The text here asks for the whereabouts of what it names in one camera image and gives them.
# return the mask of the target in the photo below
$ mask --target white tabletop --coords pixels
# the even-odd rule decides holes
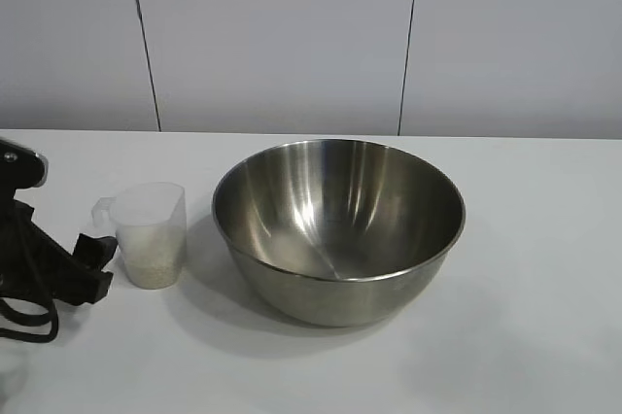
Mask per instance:
[[[465,232],[428,289],[371,328],[275,317],[209,217],[225,171],[300,135],[0,131],[42,152],[18,197],[73,249],[100,196],[187,189],[190,268],[162,291],[128,283],[61,306],[48,345],[0,345],[0,412],[602,413],[622,411],[622,141],[365,137],[443,170]]]

